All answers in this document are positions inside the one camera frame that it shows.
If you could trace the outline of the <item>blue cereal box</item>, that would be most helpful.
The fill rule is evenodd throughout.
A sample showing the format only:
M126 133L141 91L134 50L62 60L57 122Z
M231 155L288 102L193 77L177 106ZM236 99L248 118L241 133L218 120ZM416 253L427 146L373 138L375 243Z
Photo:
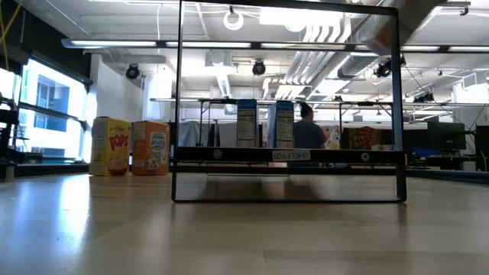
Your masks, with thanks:
M293 148L293 103L277 101L268 110L267 146Z
M259 117L255 99L237 101L237 146L259 146Z

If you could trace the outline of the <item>orange Mini-Wheats cereal box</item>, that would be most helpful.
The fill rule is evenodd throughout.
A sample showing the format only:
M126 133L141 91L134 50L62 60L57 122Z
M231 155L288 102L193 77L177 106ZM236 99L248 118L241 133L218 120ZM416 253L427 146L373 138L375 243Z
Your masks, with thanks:
M131 172L136 176L169 173L170 126L156 121L137 121L133 126Z

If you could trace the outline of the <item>yellow Pops cereal box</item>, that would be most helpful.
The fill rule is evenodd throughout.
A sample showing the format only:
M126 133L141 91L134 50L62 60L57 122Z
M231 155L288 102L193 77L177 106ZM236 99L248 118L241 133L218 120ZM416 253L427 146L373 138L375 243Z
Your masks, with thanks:
M97 117L92 126L89 175L124 176L129 168L131 123Z

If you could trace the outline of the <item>folding table with black legs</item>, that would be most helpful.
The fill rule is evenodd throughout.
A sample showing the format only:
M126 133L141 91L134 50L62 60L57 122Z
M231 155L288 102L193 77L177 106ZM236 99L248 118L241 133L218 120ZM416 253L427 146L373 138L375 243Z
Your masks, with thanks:
M339 102L338 126L340 129L340 148L348 148L348 128L371 127L381 130L381 143L372 150L382 150L393 143L393 111L391 102Z
M150 101L152 102L175 102L176 103L176 99L150 99ZM240 102L243 103L241 105L244 106L245 103L253 103L253 101L256 102L256 106L257 106L257 114L255 115L256 119L257 119L257 126L256 126L256 129L255 130L255 138L254 138L254 141L255 141L255 145L253 145L253 147L264 147L264 139L263 139L263 136L264 136L264 130L263 130L263 123L265 123L265 120L260 120L259 119L259 107L264 107L264 106L269 106L269 105L272 105L272 103L275 103L275 101L271 101L271 100L254 100L254 99L229 99L229 98L224 98L224 99L181 99L180 100L180 103L182 102L199 102L200 104L200 107L199 107L199 119L197 119L196 121L199 122L199 140L198 142L196 142L196 146L197 147L217 147L217 143L218 143L218 129L219 129L219 122L222 121L222 122L236 122L237 123L237 118L235 120L232 120L230 118L212 118L211 119L211 109L212 109L212 106L213 105L231 105L231 106L235 106L235 107L238 107ZM202 141L203 139L203 116L204 114L207 113L207 126L208 126L208 130L207 130L207 139L206 139L206 143L204 143ZM211 134L211 125L215 125L214 126L214 130L215 130L215 133L214 134ZM213 137L213 143L212 145L209 145L211 144L210 140L211 140L211 137Z

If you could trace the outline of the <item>grey partition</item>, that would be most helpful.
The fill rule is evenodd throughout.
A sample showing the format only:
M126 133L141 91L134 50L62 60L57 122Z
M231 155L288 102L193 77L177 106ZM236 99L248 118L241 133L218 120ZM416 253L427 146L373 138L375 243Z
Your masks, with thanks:
M182 121L179 125L178 144L182 147L237 146L237 125L225 121Z

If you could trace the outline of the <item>person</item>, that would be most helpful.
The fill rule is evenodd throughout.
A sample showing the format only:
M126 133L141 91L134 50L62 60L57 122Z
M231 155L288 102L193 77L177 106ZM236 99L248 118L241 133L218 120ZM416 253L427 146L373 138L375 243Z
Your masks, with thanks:
M325 149L323 130L313 121L313 109L305 102L300 103L301 120L293 125L295 148Z

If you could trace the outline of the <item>colourful patterned white panel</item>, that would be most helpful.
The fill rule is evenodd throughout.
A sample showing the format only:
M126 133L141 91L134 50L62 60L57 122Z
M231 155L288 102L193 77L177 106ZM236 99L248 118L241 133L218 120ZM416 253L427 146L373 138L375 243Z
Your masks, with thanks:
M340 149L340 129L338 125L324 126L325 148L330 150Z

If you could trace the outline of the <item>dark orange patterned panel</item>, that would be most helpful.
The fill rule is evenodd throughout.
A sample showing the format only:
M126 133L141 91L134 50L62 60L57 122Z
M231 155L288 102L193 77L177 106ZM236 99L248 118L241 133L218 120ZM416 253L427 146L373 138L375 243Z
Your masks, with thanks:
M371 150L381 143L381 130L371 127L348 128L348 148L352 150Z

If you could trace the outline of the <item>long ceiling light strip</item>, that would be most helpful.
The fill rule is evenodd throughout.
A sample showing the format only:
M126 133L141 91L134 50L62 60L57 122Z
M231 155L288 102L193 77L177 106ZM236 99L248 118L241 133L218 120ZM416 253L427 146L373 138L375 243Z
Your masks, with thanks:
M65 48L70 49L221 49L221 50L297 50L331 52L374 52L364 44L345 43L306 43L306 42L223 42L188 40L182 43L172 40L61 40ZM466 45L405 45L402 53L489 53L489 46Z

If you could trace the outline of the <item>large bright window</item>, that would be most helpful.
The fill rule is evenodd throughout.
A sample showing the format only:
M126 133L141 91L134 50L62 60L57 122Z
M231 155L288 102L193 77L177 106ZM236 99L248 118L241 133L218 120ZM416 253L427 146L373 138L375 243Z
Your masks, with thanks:
M82 82L30 59L21 74L16 148L48 158L80 159L86 97Z

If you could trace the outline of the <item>black monitor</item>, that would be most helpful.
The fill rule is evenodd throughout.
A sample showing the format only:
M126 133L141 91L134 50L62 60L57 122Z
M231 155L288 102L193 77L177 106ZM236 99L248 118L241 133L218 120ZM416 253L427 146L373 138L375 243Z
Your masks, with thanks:
M478 125L475 130L476 170L489 172L489 125Z
M429 144L438 150L464 150L465 126L459 123L433 122L427 124Z

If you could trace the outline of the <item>wooden shelf with black frame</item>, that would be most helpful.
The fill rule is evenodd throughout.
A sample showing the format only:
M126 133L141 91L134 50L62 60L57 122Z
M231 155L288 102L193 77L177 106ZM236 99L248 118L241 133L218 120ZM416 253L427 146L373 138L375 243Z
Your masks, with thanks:
M178 143L174 145L173 152L173 174L171 185L171 199L180 202L177 198L177 174L183 172L179 163L269 163L284 162L281 154L287 156L298 153L293 162L317 162L317 163L346 163L346 164L389 164L395 166L396 197L393 199L340 199L339 203L404 203L407 199L406 190L406 156L403 152L403 102L402 84L400 72L400 15L395 7L351 5L332 2L305 2L297 0L191 0L195 3L245 5L265 8L287 8L300 11L337 11L346 13L357 13L365 15L388 16L387 22L390 28L391 60L394 66L392 72L393 101L391 102L393 146L392 151L375 150L319 150L319 149L272 149L264 147L181 147Z

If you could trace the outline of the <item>silver ventilation duct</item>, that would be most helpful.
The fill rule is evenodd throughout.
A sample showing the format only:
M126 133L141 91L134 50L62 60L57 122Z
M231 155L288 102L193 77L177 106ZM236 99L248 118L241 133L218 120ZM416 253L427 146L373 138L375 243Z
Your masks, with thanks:
M306 24L304 42L328 42L366 44L375 53L390 54L392 17L388 15L364 15L353 25L350 13L329 13L319 23ZM355 56L350 53L298 52L287 71L284 82L296 85L311 85L319 90L327 79L344 83L358 77L377 58Z

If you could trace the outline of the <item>black aluminium table frame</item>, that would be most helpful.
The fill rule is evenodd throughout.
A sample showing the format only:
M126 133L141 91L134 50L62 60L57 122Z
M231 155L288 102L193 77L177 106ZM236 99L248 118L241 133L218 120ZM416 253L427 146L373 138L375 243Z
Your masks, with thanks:
M6 127L0 132L0 178L8 176L46 176L55 174L88 173L89 163L64 163L64 164L28 164L27 155L11 149L7 146L8 133L12 125L18 123L18 105L14 101L0 95L0 104L9 105L8 110L0 110L0 122L6 123ZM131 149L129 157L129 168L131 172L132 153L133 153L133 126L131 123ZM169 171L173 174L173 152L177 140L177 125L170 125L170 165ZM381 175L395 176L395 166L389 164L346 164L346 163L317 163L313 162L293 162L298 153L287 156L281 154L280 158L284 162L265 162L265 163L179 163L178 167L183 168L179 173L211 173L211 174L257 174L262 176L269 175ZM432 171L423 172L421 170L408 170L406 176L443 179L452 181L467 181L471 183L489 183L489 172L442 172Z

